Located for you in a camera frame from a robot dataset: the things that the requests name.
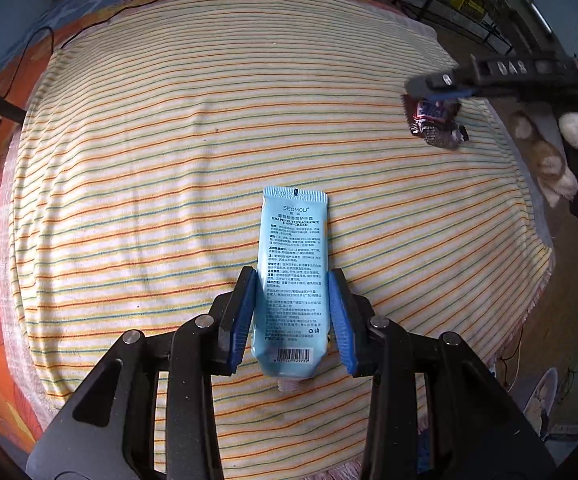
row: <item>silver screw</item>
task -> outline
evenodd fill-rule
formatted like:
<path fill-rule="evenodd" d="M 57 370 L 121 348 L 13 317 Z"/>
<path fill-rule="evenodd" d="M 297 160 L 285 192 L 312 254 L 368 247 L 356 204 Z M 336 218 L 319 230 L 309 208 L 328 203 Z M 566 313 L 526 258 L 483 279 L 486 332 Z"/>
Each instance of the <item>silver screw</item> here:
<path fill-rule="evenodd" d="M 371 316 L 369 322 L 374 328 L 387 328 L 389 326 L 389 320 L 384 316 Z"/>
<path fill-rule="evenodd" d="M 460 336 L 456 332 L 445 332 L 442 336 L 440 336 L 443 342 L 449 346 L 458 346 L 460 345 Z"/>
<path fill-rule="evenodd" d="M 195 325 L 198 328 L 209 328 L 213 324 L 213 317 L 209 314 L 202 314 L 195 318 Z"/>
<path fill-rule="evenodd" d="M 127 343 L 127 345 L 135 343 L 138 339 L 140 339 L 140 332 L 137 330 L 128 330 L 122 334 L 122 340 Z"/>

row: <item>floor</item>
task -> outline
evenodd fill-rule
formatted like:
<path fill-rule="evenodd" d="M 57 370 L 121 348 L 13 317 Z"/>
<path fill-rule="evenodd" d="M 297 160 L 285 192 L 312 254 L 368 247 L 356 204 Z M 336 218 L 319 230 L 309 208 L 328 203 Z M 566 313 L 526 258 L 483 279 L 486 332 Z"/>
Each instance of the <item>floor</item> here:
<path fill-rule="evenodd" d="M 468 62 L 471 54 L 492 55 L 485 46 L 446 28 L 432 26 L 439 43 L 458 63 Z M 494 99 L 492 105 L 504 123 L 518 106 L 511 99 Z M 556 267 L 524 325 L 518 381 L 514 389 L 521 390 L 525 386 L 526 397 L 530 396 L 533 386 L 548 368 L 556 367 L 559 378 L 565 378 L 569 369 L 578 367 L 578 219 L 569 213 L 563 201 L 554 209 L 546 206 L 546 217 L 554 242 Z M 519 336 L 516 335 L 508 345 L 504 356 L 512 354 Z M 508 362 L 509 383 L 513 380 L 516 365 L 516 358 Z M 578 410 L 564 410 L 556 404 L 551 420 L 560 424 L 578 424 Z"/>

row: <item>striped tablecloth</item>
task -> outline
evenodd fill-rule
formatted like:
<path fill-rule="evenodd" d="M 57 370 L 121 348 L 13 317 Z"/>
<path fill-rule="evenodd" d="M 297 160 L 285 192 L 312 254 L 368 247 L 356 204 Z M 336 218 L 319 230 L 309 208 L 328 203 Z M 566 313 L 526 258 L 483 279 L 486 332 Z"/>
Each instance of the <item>striped tablecloth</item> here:
<path fill-rule="evenodd" d="M 464 103 L 456 152 L 409 133 L 404 82 L 451 63 L 424 27 L 357 0 L 165 0 L 57 51 L 22 130 L 9 226 L 16 312 L 54 405 L 124 330 L 174 330 L 255 265 L 267 184 L 327 193 L 329 266 L 378 313 L 456 330 L 491 360 L 551 250 L 486 103 Z M 291 395 L 247 350 L 214 380 L 226 478 L 354 458 L 369 391 L 335 344 Z"/>

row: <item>striped fabric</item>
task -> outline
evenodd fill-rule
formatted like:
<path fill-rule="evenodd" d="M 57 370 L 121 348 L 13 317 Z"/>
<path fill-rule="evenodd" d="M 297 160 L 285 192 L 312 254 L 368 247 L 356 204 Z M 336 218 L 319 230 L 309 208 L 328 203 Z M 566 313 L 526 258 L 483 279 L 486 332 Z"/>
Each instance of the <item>striped fabric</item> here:
<path fill-rule="evenodd" d="M 451 59 L 364 5 L 166 0 L 54 54 L 22 131 L 10 262 L 55 406 L 124 330 L 174 330 L 255 265 L 266 184 L 327 193 L 329 266 L 408 330 L 457 330 L 490 360 L 518 326 L 550 249 L 505 137 L 479 100 L 459 151 L 412 137 L 403 84 Z M 296 394 L 248 349 L 213 384 L 226 478 L 305 476 L 363 449 L 370 382 L 333 343 Z"/>

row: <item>hand cream tube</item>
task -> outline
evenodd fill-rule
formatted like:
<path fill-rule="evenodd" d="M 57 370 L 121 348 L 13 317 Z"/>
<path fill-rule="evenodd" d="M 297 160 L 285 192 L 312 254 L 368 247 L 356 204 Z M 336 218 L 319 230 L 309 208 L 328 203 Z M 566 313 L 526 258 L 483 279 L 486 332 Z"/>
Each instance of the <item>hand cream tube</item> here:
<path fill-rule="evenodd" d="M 312 377 L 327 352 L 327 195 L 263 191 L 251 353 L 282 392 Z"/>

